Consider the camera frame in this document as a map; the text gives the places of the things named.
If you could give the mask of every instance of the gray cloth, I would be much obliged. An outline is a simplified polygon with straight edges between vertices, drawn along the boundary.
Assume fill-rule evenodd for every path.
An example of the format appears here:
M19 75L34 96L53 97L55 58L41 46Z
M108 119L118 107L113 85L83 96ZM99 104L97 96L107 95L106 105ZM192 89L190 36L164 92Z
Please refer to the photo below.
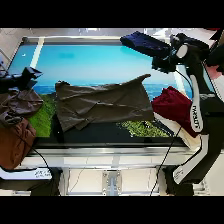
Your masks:
M63 131L81 130L88 123L145 121L154 118L142 75L129 82L102 86L55 84L57 116Z
M23 117L31 117L42 104L43 100L33 89L0 94L0 128L18 124Z

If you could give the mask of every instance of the dark red cloth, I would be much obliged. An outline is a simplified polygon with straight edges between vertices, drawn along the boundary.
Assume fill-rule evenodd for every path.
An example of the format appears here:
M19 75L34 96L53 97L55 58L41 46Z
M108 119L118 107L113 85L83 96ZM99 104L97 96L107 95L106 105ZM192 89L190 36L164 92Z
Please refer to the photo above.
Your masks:
M155 97L151 102L153 111L172 121L176 121L192 137L198 134L192 129L190 122L191 100L178 90L169 86L163 89L160 96Z

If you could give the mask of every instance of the sea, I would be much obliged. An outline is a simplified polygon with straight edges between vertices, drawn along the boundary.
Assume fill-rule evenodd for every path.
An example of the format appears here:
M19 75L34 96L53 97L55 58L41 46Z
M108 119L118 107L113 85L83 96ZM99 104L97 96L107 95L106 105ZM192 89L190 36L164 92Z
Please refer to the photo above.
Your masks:
M79 86L96 86L96 84L79 84ZM155 97L159 96L162 93L162 90L168 86L172 86L177 89L176 84L143 84L143 86L145 87L150 100L153 100ZM33 88L38 94L50 94L55 92L54 86L34 86ZM185 86L185 91L187 96L192 99L190 87Z

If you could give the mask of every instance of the blue water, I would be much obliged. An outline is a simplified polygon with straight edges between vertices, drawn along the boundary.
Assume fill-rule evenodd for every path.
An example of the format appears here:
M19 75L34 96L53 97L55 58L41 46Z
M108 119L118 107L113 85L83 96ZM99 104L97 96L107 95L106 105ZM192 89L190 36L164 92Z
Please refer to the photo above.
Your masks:
M22 72L30 66L35 45L21 46L9 72ZM44 45L36 69L43 72L34 89L39 94L55 92L59 80L71 85L91 86L126 82L143 74L151 77L143 82L152 100L169 85L177 88L174 75L151 69L152 58L125 46ZM191 90L184 82L187 95Z

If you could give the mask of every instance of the green vegetation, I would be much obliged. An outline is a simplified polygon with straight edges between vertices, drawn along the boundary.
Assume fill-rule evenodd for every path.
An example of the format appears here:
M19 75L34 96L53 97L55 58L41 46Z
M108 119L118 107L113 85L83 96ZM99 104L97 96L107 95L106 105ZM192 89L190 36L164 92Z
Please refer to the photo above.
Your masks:
M125 121L120 123L123 128L126 128L132 136L137 137L168 137L168 135L155 127L151 122L146 121L146 127L141 121Z
M52 96L39 94L43 99L43 106L29 119L32 127L37 131L37 137L49 137L51 132L51 119L56 111Z

